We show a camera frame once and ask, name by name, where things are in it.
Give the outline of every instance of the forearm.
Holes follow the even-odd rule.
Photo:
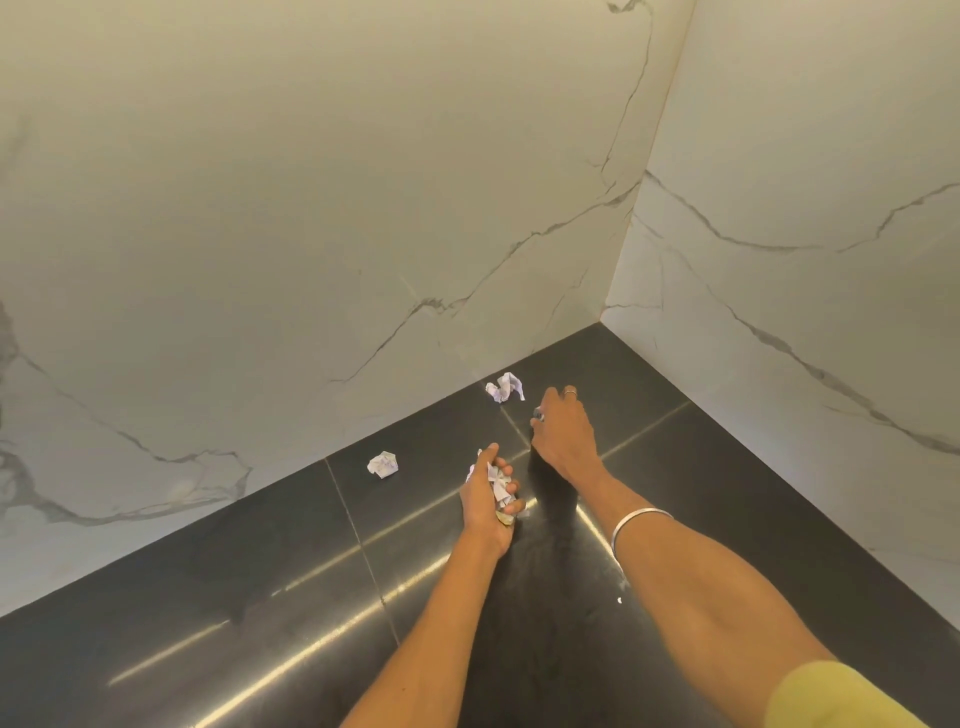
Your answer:
[[[651,503],[601,466],[574,485],[610,537]],[[740,726],[759,726],[774,688],[829,652],[780,593],[725,546],[660,514],[628,522],[616,555],[691,684]]]
[[[465,531],[413,631],[344,722],[344,728],[453,728],[497,553]]]

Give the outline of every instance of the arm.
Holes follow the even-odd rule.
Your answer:
[[[610,475],[575,394],[547,390],[532,420],[534,448],[587,502],[609,539],[650,507]],[[759,728],[770,696],[794,668],[833,656],[756,569],[728,548],[661,514],[633,518],[616,555],[687,680],[740,728]]]
[[[494,444],[480,453],[473,475],[461,489],[464,531],[423,614],[343,728],[453,728],[457,724],[480,610],[496,562],[507,552],[514,534],[514,528],[500,523],[495,515],[487,480],[491,462],[506,475],[513,473],[496,452]],[[516,488],[512,481],[507,490],[512,494]],[[519,513],[523,501],[515,500],[504,510]]]

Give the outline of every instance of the hand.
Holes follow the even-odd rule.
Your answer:
[[[587,411],[577,400],[576,387],[564,389],[567,394],[562,397],[553,387],[543,394],[543,422],[536,418],[530,421],[534,429],[533,447],[557,473],[579,488],[583,480],[595,477],[604,468]]]
[[[514,538],[514,527],[504,525],[496,516],[496,500],[493,499],[493,488],[487,479],[487,466],[493,463],[507,476],[514,474],[512,466],[502,457],[497,457],[500,446],[493,443],[477,456],[473,474],[460,489],[460,501],[464,506],[464,533],[478,536],[491,544],[496,550],[496,557],[500,558],[510,547]],[[507,493],[516,495],[519,483],[511,480],[507,484]],[[521,498],[509,503],[503,512],[511,516],[524,509],[525,503]]]

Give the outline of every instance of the white marble wall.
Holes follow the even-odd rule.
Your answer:
[[[958,28],[700,3],[603,321],[960,625]]]
[[[693,1],[4,10],[0,613],[596,321]]]

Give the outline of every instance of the tile grout line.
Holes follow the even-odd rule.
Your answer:
[[[394,619],[390,616],[390,610],[387,609],[387,602],[383,599],[383,590],[380,589],[380,584],[373,575],[373,568],[370,565],[370,559],[367,558],[367,550],[363,548],[363,542],[360,540],[360,533],[357,531],[356,524],[353,522],[353,516],[350,514],[350,509],[347,508],[347,501],[344,500],[344,494],[340,492],[340,483],[337,482],[337,476],[333,474],[333,467],[330,465],[330,459],[325,457],[324,462],[326,463],[326,469],[330,472],[330,478],[333,480],[333,487],[337,489],[337,496],[340,497],[340,502],[343,504],[344,511],[347,513],[347,520],[350,522],[350,528],[353,529],[353,537],[357,540],[357,545],[360,546],[360,553],[363,555],[364,564],[367,565],[367,573],[370,575],[373,586],[376,588],[376,595],[380,599],[380,606],[383,608],[383,614],[386,616],[387,623],[390,625],[390,631],[394,635],[394,642],[396,643],[397,647],[400,647],[400,639],[396,635]]]
[[[678,412],[680,412],[681,410],[683,410],[684,408],[686,408],[688,405],[690,405],[690,404],[692,404],[692,403],[693,403],[693,402],[692,402],[691,400],[687,400],[687,401],[685,401],[683,404],[681,404],[680,406],[674,407],[673,409],[671,409],[669,412],[667,412],[665,415],[663,415],[661,418],[659,418],[659,419],[656,420],[655,422],[652,422],[652,423],[650,423],[649,425],[645,426],[640,432],[635,432],[633,435],[631,435],[630,437],[628,437],[626,440],[624,440],[624,441],[623,441],[622,443],[620,443],[619,445],[614,445],[612,448],[610,448],[609,450],[607,450],[606,452],[604,452],[602,455],[600,455],[600,459],[601,459],[601,460],[606,460],[608,457],[610,457],[611,455],[615,454],[616,452],[620,452],[622,449],[626,448],[628,445],[630,445],[631,443],[635,442],[635,441],[638,440],[639,438],[643,437],[643,435],[647,434],[648,432],[650,432],[651,430],[655,429],[656,427],[659,427],[659,426],[662,425],[664,422],[666,422],[667,420],[669,420],[669,419],[670,419],[671,417],[673,417],[675,414],[677,414]]]
[[[510,416],[510,413],[507,412],[506,407],[501,406],[501,407],[500,407],[500,413],[501,413],[504,417],[507,418],[507,422],[510,423],[511,427],[514,429],[514,432],[517,434],[517,436],[519,436],[520,441],[529,448],[529,447],[530,447],[530,439],[529,439],[525,434],[523,434],[522,430],[520,430],[520,428],[519,428],[519,427],[517,426],[517,424],[514,422],[514,418],[512,418],[512,417]]]

